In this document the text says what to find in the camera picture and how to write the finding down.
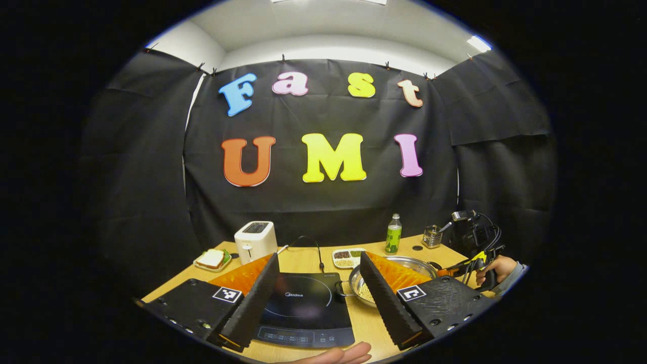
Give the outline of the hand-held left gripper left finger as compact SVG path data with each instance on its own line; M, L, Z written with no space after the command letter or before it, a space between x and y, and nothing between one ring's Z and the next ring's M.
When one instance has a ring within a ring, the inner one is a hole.
M212 281L187 279L157 299L134 303L198 341L243 352L257 332L279 273L278 254L272 253Z

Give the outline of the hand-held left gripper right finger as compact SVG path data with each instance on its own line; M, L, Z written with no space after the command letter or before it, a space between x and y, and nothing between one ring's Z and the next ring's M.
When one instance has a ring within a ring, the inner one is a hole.
M455 278L426 277L367 251L359 272L400 350L446 336L497 303Z

